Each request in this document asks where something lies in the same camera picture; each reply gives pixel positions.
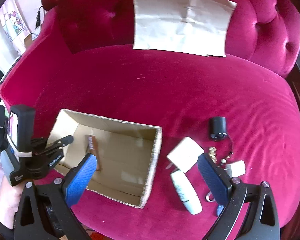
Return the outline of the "person's left hand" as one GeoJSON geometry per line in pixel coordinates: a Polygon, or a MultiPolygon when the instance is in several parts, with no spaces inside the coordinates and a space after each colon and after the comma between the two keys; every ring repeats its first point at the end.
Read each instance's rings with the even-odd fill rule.
{"type": "Polygon", "coordinates": [[[11,186],[4,176],[0,187],[0,223],[12,230],[25,182],[11,186]]]}

